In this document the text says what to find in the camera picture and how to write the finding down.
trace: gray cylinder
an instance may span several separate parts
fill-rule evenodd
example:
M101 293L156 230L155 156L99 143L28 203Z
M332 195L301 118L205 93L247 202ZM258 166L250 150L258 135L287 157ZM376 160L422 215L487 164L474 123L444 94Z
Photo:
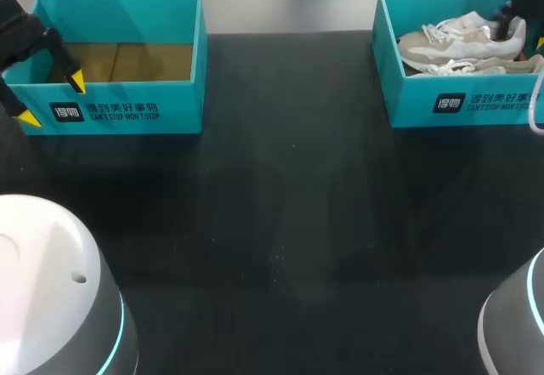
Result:
M544 255L504 281L486 300L478 321L480 354L490 375L544 373Z

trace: small hole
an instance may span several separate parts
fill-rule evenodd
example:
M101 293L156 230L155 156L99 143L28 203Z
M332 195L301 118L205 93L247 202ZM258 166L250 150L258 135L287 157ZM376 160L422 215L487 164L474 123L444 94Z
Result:
M80 283L80 284L87 282L87 277L85 277L85 275L80 273L79 271L72 271L71 279L75 281L76 283Z

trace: teal box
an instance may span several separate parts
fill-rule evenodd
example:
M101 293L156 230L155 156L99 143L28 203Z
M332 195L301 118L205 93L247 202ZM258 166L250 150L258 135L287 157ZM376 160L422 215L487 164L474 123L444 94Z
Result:
M396 39L471 11L487 20L508 0L377 0L372 48L392 127L527 124L536 74L407 77ZM454 99L441 112L439 102ZM536 122L544 122L539 95Z
M52 58L41 51L4 73L6 83L42 124L35 128L21 123L27 134L201 131L207 71L201 0L36 0L32 13L46 27L59 30L67 43L191 43L193 55L188 81L88 82L87 92L77 94L68 83L46 83ZM72 116L56 116L59 107L70 109Z

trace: shoelace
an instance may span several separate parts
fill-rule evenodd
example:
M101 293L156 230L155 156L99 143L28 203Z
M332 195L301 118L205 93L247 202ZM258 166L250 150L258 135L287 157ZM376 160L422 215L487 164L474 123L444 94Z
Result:
M443 20L438 25L423 25L422 30L425 37L428 39L429 43L434 44L435 42L442 43L449 40L458 40L462 39L464 35L470 33L483 31L487 37L490 37L490 28L487 26L482 26L479 28L467 28L467 29L456 29L450 26L452 20Z
M466 75L476 71L476 66L468 60L454 61L450 60L445 65L429 65L427 72L432 75L449 76L449 75Z

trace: sneaker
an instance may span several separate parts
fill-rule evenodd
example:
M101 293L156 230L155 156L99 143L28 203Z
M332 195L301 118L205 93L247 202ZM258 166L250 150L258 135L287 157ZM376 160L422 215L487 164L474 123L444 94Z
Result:
M485 20L475 12L436 26L424 25L422 31L400 38L400 56L407 65L423 72L429 65L445 65L450 60L513 60L524 47L525 21L514 18L504 42L494 41L498 27L498 22Z
M413 77L420 76L463 76L463 75L506 75L507 70L501 65L486 65L478 67L477 60L450 60L445 65L427 65L425 73L418 73Z
M491 58L482 60L474 65L477 71L485 71L490 67L503 67L507 74L522 75L525 73L541 73L544 71L544 57L536 54L525 62L514 62L512 60L501 60L499 58Z

